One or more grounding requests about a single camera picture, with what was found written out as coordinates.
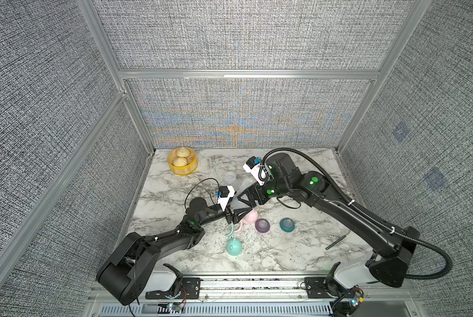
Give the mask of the clear bottle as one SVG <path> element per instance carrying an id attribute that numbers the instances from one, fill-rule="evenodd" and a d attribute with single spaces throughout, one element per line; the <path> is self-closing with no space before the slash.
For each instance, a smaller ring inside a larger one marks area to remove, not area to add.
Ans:
<path id="1" fill-rule="evenodd" d="M 255 182 L 256 181 L 253 178 L 246 178 L 242 181 L 242 183 L 241 183 L 240 187 L 238 188 L 238 190 L 235 194 L 235 197 L 233 198 L 232 203 L 231 203 L 231 207 L 233 209 L 242 209 L 242 208 L 248 208 L 249 207 L 249 205 L 247 205 L 246 203 L 241 202 L 238 199 L 238 197 L 239 197 L 239 195 L 242 195 L 242 197 L 245 200 L 248 200 L 246 194 L 243 194 L 244 190 L 247 189 L 248 187 L 250 187 L 251 185 L 253 185 Z"/>
<path id="2" fill-rule="evenodd" d="M 225 186 L 233 186 L 235 187 L 237 183 L 237 177 L 234 172 L 227 172 L 224 175 L 224 185 Z"/>

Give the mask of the pink bottle cap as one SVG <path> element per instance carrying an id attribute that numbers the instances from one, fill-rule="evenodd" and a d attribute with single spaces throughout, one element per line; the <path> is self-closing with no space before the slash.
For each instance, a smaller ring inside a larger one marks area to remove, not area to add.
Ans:
<path id="1" fill-rule="evenodd" d="M 249 224 L 255 224 L 260 218 L 259 214 L 255 210 L 251 210 L 247 215 L 244 216 L 244 221 Z"/>

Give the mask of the purple nipple collar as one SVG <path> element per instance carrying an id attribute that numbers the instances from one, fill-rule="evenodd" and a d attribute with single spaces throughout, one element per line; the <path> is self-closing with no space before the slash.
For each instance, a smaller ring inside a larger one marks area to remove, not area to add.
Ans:
<path id="1" fill-rule="evenodd" d="M 268 220 L 258 219 L 255 222 L 255 228 L 256 228 L 257 232 L 259 232 L 259 233 L 267 233 L 270 230 L 271 226 L 270 226 Z"/>

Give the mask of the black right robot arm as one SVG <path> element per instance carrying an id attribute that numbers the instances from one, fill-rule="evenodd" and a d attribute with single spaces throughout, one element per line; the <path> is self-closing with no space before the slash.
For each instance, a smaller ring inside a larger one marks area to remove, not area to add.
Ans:
<path id="1" fill-rule="evenodd" d="M 327 285 L 338 289 L 372 282 L 402 286 L 416 246 L 400 237 L 401 228 L 393 232 L 372 223 L 373 213 L 353 200 L 346 201 L 320 172 L 301 172 L 286 153 L 271 156 L 266 166 L 268 179 L 257 180 L 242 190 L 238 195 L 240 202 L 256 207 L 271 198 L 288 196 L 333 217 L 372 248 L 370 255 L 345 264 L 335 263 L 328 274 Z"/>

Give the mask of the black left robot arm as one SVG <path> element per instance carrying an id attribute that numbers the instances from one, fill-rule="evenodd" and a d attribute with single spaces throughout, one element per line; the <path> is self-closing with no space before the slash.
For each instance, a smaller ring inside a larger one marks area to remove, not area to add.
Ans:
<path id="1" fill-rule="evenodd" d="M 145 291 L 158 260 L 197 245 L 205 235 L 204 224 L 219 219 L 236 224 L 256 204 L 246 202 L 245 206 L 233 210 L 219 204 L 209 206 L 203 198 L 192 199 L 175 229 L 151 236 L 129 233 L 102 264 L 96 281 L 122 305 L 131 304 Z"/>

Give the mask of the mint cap left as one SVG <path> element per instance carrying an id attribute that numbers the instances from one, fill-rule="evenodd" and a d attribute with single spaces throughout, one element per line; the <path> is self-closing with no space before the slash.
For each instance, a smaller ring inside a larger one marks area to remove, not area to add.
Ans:
<path id="1" fill-rule="evenodd" d="M 230 256 L 238 256 L 243 250 L 242 242 L 238 238 L 231 238 L 227 243 L 227 253 Z"/>

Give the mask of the teal nipple collar upper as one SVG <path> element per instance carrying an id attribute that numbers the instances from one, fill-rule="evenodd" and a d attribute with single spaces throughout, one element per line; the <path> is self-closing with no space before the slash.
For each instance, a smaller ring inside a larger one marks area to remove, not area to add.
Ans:
<path id="1" fill-rule="evenodd" d="M 279 226 L 284 232 L 293 232 L 295 229 L 295 222 L 294 220 L 286 217 L 280 220 Z"/>

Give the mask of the yellow bamboo steamer basket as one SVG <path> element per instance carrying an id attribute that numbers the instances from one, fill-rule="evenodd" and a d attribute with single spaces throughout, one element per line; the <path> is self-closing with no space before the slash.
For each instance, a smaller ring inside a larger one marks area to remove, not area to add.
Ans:
<path id="1" fill-rule="evenodd" d="M 171 151 L 167 162 L 171 172 L 180 176 L 189 175 L 198 168 L 197 154 L 188 147 L 180 147 Z"/>

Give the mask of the lower steamed bun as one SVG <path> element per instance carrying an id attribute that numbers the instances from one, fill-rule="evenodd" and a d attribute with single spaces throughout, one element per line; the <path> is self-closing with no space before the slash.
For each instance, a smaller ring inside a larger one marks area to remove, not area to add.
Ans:
<path id="1" fill-rule="evenodd" d="M 175 167 L 183 167 L 188 164 L 189 164 L 189 161 L 187 160 L 186 157 L 176 157 L 172 162 L 172 165 Z"/>

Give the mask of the steamed bun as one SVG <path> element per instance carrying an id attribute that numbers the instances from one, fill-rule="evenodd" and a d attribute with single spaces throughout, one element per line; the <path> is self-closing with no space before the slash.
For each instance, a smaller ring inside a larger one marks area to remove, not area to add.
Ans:
<path id="1" fill-rule="evenodd" d="M 187 147 L 180 147 L 180 148 L 176 149 L 176 156 L 177 157 L 187 158 L 190 155 L 191 155 L 191 151 Z"/>
<path id="2" fill-rule="evenodd" d="M 175 167 L 183 167 L 188 164 L 189 164 L 189 161 L 187 160 L 186 157 L 176 157 L 172 162 L 172 165 Z"/>

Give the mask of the upper steamed bun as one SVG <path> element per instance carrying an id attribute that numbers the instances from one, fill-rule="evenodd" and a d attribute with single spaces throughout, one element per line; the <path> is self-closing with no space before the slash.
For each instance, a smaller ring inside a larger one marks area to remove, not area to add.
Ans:
<path id="1" fill-rule="evenodd" d="M 191 151 L 187 147 L 180 147 L 180 148 L 176 149 L 176 156 L 177 157 L 187 158 L 190 155 L 191 155 Z"/>

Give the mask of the aluminium front rail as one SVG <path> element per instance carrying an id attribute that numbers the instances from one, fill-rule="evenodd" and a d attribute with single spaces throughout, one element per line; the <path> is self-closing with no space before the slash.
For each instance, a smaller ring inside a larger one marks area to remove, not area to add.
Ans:
<path id="1" fill-rule="evenodd" d="M 342 305 L 330 299 L 310 299 L 305 277 L 325 272 L 187 273 L 200 278 L 198 299 L 149 300 L 122 305 L 99 284 L 94 284 L 83 316 L 334 316 Z"/>

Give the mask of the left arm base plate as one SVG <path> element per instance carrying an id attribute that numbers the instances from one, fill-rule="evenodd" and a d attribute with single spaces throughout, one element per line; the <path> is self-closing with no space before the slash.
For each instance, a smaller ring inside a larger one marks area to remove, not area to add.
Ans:
<path id="1" fill-rule="evenodd" d="M 145 298 L 149 300 L 173 300 L 198 299 L 201 290 L 201 279 L 182 278 L 182 281 L 174 281 L 165 291 L 154 290 L 147 291 Z"/>

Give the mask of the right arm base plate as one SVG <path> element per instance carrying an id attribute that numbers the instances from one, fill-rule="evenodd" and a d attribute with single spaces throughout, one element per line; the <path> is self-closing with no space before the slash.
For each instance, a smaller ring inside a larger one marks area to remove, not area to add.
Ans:
<path id="1" fill-rule="evenodd" d="M 304 290 L 310 299 L 330 299 L 333 305 L 358 307 L 364 298 L 363 290 L 358 286 L 345 287 L 328 277 L 305 277 Z"/>

